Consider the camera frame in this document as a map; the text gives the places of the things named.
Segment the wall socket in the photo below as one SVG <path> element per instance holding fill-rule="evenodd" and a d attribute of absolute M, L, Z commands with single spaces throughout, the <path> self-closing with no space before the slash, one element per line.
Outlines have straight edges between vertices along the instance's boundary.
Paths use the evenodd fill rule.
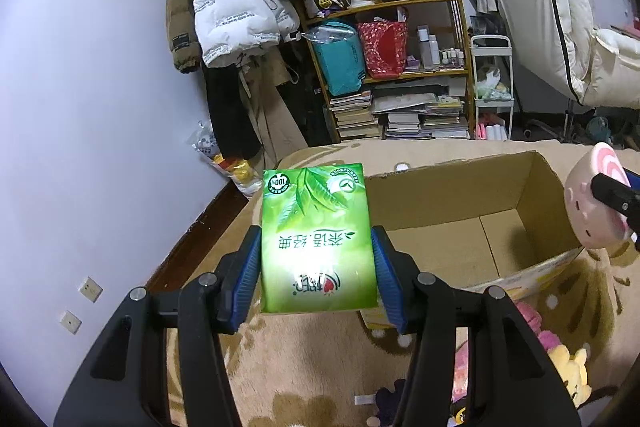
<path fill-rule="evenodd" d="M 103 293 L 103 288 L 91 277 L 86 277 L 78 291 L 92 303 L 95 303 Z"/>
<path fill-rule="evenodd" d="M 67 332 L 72 335 L 76 335 L 80 329 L 82 321 L 77 315 L 73 314 L 73 312 L 65 310 L 60 317 L 60 324 Z"/>

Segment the pink swirl plush toy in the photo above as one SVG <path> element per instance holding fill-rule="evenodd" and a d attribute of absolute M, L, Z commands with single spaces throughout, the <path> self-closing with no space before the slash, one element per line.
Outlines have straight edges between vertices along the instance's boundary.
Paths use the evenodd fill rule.
<path fill-rule="evenodd" d="M 574 166 L 564 183 L 565 208 L 570 225 L 582 246 L 600 249 L 634 239 L 627 218 L 594 198 L 591 181 L 598 173 L 630 185 L 614 148 L 604 142 L 596 144 Z"/>

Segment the plastic bag of snacks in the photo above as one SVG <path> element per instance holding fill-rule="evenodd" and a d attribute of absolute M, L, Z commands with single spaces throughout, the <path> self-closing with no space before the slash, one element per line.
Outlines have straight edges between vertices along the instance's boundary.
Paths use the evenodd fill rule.
<path fill-rule="evenodd" d="M 210 122 L 200 121 L 189 143 L 201 160 L 231 181 L 247 199 L 251 199 L 262 187 L 262 180 L 247 160 L 222 155 Z"/>

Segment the stack of books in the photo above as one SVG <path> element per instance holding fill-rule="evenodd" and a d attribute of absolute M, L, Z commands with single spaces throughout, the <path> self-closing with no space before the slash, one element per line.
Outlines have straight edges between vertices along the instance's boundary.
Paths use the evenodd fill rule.
<path fill-rule="evenodd" d="M 468 139 L 466 79 L 423 77 L 366 84 L 329 101 L 342 141 Z"/>

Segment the wooden bookshelf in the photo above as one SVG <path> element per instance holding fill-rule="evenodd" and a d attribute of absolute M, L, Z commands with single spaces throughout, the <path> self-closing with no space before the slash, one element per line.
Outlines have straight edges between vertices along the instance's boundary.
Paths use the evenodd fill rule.
<path fill-rule="evenodd" d="M 303 28 L 333 141 L 422 138 L 446 117 L 468 136 L 462 0 L 310 0 Z"/>

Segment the green tissue pack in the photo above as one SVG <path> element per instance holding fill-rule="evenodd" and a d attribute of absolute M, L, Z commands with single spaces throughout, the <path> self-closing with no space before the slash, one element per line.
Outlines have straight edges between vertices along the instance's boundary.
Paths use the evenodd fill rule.
<path fill-rule="evenodd" d="M 366 178 L 360 164 L 266 170 L 262 311 L 378 305 Z"/>

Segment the white metal trolley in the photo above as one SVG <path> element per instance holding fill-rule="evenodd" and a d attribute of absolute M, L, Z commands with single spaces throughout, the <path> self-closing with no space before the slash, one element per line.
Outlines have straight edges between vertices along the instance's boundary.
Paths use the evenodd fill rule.
<path fill-rule="evenodd" d="M 506 142 L 511 139 L 515 109 L 513 49 L 504 35 L 471 38 L 474 139 Z"/>

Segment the white puffer jacket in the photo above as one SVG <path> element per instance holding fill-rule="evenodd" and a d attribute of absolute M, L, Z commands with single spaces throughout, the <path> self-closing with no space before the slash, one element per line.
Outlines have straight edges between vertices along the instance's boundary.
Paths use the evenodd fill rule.
<path fill-rule="evenodd" d="M 193 0 L 194 27 L 208 68 L 239 66 L 299 38 L 288 0 Z"/>

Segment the black trousers hanging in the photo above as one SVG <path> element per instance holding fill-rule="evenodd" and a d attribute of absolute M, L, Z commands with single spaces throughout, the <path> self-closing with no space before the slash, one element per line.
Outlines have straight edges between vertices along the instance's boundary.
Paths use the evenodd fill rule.
<path fill-rule="evenodd" d="M 241 98 L 238 70 L 231 65 L 203 68 L 209 119 L 224 158 L 250 160 L 262 149 Z"/>

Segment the dark purple haired plush doll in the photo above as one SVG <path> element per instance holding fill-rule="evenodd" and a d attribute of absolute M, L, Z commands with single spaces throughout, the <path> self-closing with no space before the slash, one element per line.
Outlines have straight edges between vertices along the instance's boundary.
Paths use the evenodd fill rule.
<path fill-rule="evenodd" d="M 392 389 L 378 389 L 374 395 L 356 395 L 356 405 L 374 405 L 376 412 L 367 418 L 367 426 L 380 427 L 393 425 L 404 392 L 405 378 L 396 379 Z M 448 426 L 463 425 L 466 416 L 466 384 L 454 384 Z"/>

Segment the magenta plush toy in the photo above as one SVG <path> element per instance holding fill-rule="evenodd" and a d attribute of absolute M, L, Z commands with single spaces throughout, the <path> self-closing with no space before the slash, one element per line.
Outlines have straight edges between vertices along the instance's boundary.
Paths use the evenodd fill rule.
<path fill-rule="evenodd" d="M 550 351 L 561 344 L 560 338 L 548 329 L 536 329 L 536 336 L 544 350 Z"/>

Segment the upper wall socket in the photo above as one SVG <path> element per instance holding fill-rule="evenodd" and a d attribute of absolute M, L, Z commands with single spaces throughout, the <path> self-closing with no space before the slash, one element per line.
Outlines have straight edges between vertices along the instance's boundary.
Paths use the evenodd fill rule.
<path fill-rule="evenodd" d="M 95 303 L 103 293 L 103 288 L 91 277 L 86 277 L 78 291 L 92 303 Z"/>

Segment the teal storage bag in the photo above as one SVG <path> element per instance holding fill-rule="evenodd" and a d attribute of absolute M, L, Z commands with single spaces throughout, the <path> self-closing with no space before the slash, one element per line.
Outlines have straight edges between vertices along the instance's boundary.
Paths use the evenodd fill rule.
<path fill-rule="evenodd" d="M 330 20 L 303 33 L 312 44 L 321 72 L 332 96 L 360 90 L 366 64 L 358 32 L 352 25 Z"/>

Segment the lower wall socket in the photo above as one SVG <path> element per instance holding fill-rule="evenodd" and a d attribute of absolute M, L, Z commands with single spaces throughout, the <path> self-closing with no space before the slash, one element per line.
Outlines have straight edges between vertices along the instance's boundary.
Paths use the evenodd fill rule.
<path fill-rule="evenodd" d="M 60 324 L 67 332 L 72 335 L 76 335 L 80 329 L 82 321 L 77 315 L 73 314 L 73 312 L 65 310 L 60 317 Z"/>

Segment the yellow plush toy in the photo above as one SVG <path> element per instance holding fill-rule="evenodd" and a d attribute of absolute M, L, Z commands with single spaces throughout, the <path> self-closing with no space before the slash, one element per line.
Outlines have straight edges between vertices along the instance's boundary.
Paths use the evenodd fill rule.
<path fill-rule="evenodd" d="M 588 384 L 587 350 L 580 348 L 574 355 L 571 355 L 566 346 L 559 345 L 548 350 L 547 353 L 574 406 L 580 407 L 590 398 L 592 392 L 592 388 Z"/>

